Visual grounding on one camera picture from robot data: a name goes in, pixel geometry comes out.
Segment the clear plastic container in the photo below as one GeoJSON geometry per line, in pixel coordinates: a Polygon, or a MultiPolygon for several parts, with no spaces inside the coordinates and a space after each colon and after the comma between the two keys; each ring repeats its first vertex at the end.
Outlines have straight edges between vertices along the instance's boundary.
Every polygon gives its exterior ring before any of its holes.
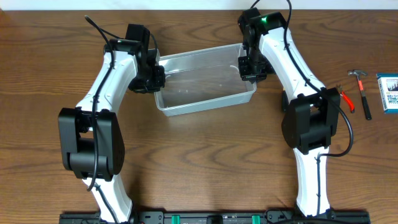
{"type": "Polygon", "coordinates": [[[240,77],[238,58],[245,54],[231,44],[161,56],[165,87],[155,93],[157,108],[176,116],[249,102],[257,85],[240,77]]]}

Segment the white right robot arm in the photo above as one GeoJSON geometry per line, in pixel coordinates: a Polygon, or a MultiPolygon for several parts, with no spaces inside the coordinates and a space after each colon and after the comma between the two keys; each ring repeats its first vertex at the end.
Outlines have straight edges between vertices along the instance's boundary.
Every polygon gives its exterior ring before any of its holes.
{"type": "Polygon", "coordinates": [[[298,173],[296,206],[305,218],[325,218],[326,157],[336,133],[340,95],[325,88],[299,54],[280,12],[243,11],[238,26],[246,54],[238,58],[242,80],[259,82],[276,74],[283,86],[283,137],[295,154],[298,173]]]}

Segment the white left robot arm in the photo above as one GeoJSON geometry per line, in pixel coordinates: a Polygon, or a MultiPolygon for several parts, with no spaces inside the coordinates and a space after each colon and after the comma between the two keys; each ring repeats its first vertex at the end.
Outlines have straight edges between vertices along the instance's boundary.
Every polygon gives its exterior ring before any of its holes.
{"type": "Polygon", "coordinates": [[[101,70],[86,96],[58,116],[62,163],[87,186],[96,213],[64,213],[60,223],[137,223],[120,172],[125,145],[118,111],[127,90],[154,93],[165,85],[158,48],[144,40],[111,39],[104,46],[101,70]]]}

